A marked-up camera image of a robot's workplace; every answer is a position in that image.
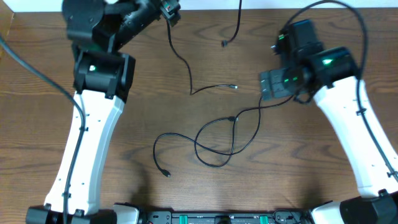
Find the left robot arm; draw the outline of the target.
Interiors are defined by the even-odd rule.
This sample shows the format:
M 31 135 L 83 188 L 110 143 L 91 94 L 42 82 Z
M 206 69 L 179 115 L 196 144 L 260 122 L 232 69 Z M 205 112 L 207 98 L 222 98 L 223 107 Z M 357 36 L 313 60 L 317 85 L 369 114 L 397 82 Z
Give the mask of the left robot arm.
M 178 1 L 68 0 L 62 3 L 74 56 L 73 119 L 57 178 L 27 223 L 144 223 L 135 206 L 101 208 L 101 179 L 111 137 L 132 86 L 136 61 L 121 53 L 150 23 L 180 19 Z

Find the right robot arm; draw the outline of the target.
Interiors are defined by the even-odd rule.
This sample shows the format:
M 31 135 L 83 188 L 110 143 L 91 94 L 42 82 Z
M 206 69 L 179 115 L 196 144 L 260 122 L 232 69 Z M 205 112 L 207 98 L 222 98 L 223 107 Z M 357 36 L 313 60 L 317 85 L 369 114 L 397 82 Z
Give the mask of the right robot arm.
M 322 110 L 351 164 L 359 196 L 310 210 L 313 223 L 396 223 L 397 153 L 345 47 L 326 50 L 311 21 L 285 26 L 274 50 L 281 68 L 260 75 L 263 100 L 307 94 Z

